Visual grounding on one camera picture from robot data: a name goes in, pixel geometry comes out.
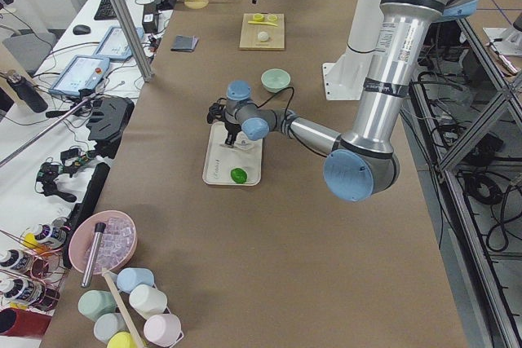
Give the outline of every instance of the keyboard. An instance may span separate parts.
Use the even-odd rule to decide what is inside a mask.
[[[95,13],[95,20],[115,20],[116,12],[110,0],[101,0]]]

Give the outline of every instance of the white desk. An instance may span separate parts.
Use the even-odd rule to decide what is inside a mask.
[[[152,0],[138,0],[146,3]],[[86,5],[80,10],[77,17],[65,31],[62,38],[56,44],[54,51],[66,46],[80,44],[82,42],[99,42],[105,35],[110,26],[118,25],[117,20],[94,20],[94,14],[100,4],[100,0],[88,0]],[[141,26],[143,6],[136,4],[135,0],[127,0],[133,21],[136,26]],[[166,26],[172,11],[163,11],[160,14],[160,31]],[[86,24],[91,27],[91,33],[76,36],[73,34],[73,27],[77,24]],[[61,72],[75,55],[92,55],[96,45],[77,46],[70,50],[57,52],[50,56],[40,67],[38,73]],[[108,95],[118,95],[129,97],[134,101],[139,96],[139,89],[143,85],[139,70],[134,59],[130,59],[121,68],[111,73],[110,82],[106,85],[105,92]],[[122,63],[112,63],[110,70],[122,66]],[[34,81],[42,86],[58,77],[57,75],[42,75],[36,77]],[[69,109],[70,104],[63,104],[56,99],[46,97],[49,103],[48,110],[56,108]],[[20,123],[29,124],[36,121],[45,120],[44,113],[34,113],[25,106],[13,105],[7,113],[7,117]],[[79,145],[83,150],[93,148],[92,142],[86,142],[89,130],[84,126],[86,119],[71,116],[69,120],[77,129],[74,129],[76,136],[70,132],[64,124],[59,124],[48,134],[39,139],[32,146],[23,151],[19,156],[8,162],[0,169],[0,229],[7,231],[15,236],[19,236],[27,227],[34,224],[52,222],[58,217],[67,217],[74,206],[74,203],[67,203],[58,196],[45,197],[35,192],[35,179],[40,165],[50,156],[55,161],[60,159],[60,152],[69,149],[71,146]],[[0,160],[11,154],[23,143],[30,140],[38,132],[49,126],[55,119],[50,119],[31,126],[18,126],[3,119],[0,121]],[[89,183],[96,163],[91,162],[86,168],[80,170],[72,178],[67,174],[62,174],[57,178],[57,185],[64,192],[73,193],[77,197],[77,202],[81,202],[86,185]],[[18,249],[20,246],[7,236],[0,234],[0,249]],[[39,345],[39,341],[26,340],[18,337],[0,337],[0,346],[9,348],[31,348]]]

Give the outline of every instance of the bowl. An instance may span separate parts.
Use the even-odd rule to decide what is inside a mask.
[[[136,251],[138,236],[131,217],[121,211],[98,212],[76,229],[69,243],[69,259],[74,269],[81,273],[85,270],[88,252],[95,236],[95,225],[98,222],[104,222],[107,226],[102,236],[94,275],[101,274],[101,264],[110,271],[120,269],[129,262]]]
[[[265,89],[271,93],[276,93],[288,87],[290,84],[290,74],[284,69],[272,68],[261,75],[261,83]]]

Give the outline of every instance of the white plate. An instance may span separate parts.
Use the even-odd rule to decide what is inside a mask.
[[[249,140],[243,132],[237,135],[234,148],[225,144],[227,130],[223,122],[215,122],[210,128],[209,146],[206,150],[203,181],[209,185],[253,186],[261,180],[263,140]],[[246,172],[245,183],[234,183],[230,171],[241,168]]]

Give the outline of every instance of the green cup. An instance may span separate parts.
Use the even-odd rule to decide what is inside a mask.
[[[96,320],[104,314],[113,313],[116,302],[109,291],[87,291],[78,301],[78,311],[88,319]]]

